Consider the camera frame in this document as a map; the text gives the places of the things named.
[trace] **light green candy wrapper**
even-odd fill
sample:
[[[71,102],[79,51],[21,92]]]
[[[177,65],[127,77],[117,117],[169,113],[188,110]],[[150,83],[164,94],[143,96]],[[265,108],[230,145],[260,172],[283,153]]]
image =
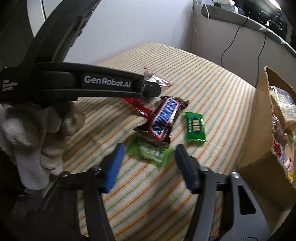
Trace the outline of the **light green candy wrapper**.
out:
[[[170,161],[173,148],[162,148],[147,142],[144,138],[135,135],[128,143],[127,151],[130,155],[150,160],[158,167],[165,166]]]

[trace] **striped bedsheet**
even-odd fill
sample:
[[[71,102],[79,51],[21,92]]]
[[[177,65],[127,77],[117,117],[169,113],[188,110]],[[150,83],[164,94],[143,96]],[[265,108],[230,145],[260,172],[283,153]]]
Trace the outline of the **striped bedsheet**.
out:
[[[180,49],[147,44],[100,64],[143,74],[147,67],[172,86],[162,96],[189,100],[186,111],[202,113],[207,142],[186,141],[186,121],[176,121],[171,145],[183,143],[201,165],[229,174],[246,139],[255,88],[222,67]],[[82,129],[69,142],[64,169],[71,173],[100,163],[116,143],[126,143],[134,127],[146,120],[123,99],[80,98],[76,105],[85,112]],[[183,240],[197,196],[186,189],[176,163],[166,168],[126,155],[115,188],[103,196],[116,240]],[[222,197],[218,194],[212,234],[217,233]],[[82,194],[78,196],[81,233],[87,236]]]

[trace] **snickers logo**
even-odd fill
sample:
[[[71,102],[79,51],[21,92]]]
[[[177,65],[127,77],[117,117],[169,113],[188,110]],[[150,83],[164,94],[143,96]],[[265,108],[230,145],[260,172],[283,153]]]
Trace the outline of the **snickers logo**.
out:
[[[177,101],[168,98],[151,122],[150,132],[159,140],[162,140],[165,134],[165,128],[174,119],[178,107],[179,103]]]

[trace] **candy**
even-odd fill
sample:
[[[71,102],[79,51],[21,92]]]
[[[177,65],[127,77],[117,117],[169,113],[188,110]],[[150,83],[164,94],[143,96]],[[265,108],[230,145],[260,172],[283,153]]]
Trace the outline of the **candy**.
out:
[[[177,97],[163,96],[161,104],[152,113],[147,122],[137,126],[134,130],[148,141],[168,148],[170,146],[170,135],[180,111],[187,108],[188,101]]]
[[[173,148],[162,148],[152,143],[148,143],[144,138],[135,135],[129,142],[127,153],[137,155],[140,158],[151,160],[151,163],[158,167],[163,167],[170,160]]]
[[[146,119],[148,119],[152,113],[152,110],[145,107],[141,99],[137,98],[124,98],[125,101],[127,101],[131,106],[133,106],[137,111],[140,112],[141,115],[143,115]]]
[[[187,119],[187,141],[206,142],[203,115],[185,112]]]
[[[146,69],[144,73],[144,80],[159,84],[161,87],[161,92],[163,92],[167,87],[171,86],[171,84],[162,77],[154,74],[153,72],[150,72],[147,68],[144,69]]]

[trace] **cardboard box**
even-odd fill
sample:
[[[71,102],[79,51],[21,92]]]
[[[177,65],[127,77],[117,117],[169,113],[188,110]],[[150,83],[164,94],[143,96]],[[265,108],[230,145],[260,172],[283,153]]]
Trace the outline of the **cardboard box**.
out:
[[[269,67],[259,79],[248,137],[237,163],[237,172],[257,190],[267,195],[280,209],[287,210],[296,202],[296,190],[287,179],[284,164],[273,150],[272,102],[269,85],[296,93]]]

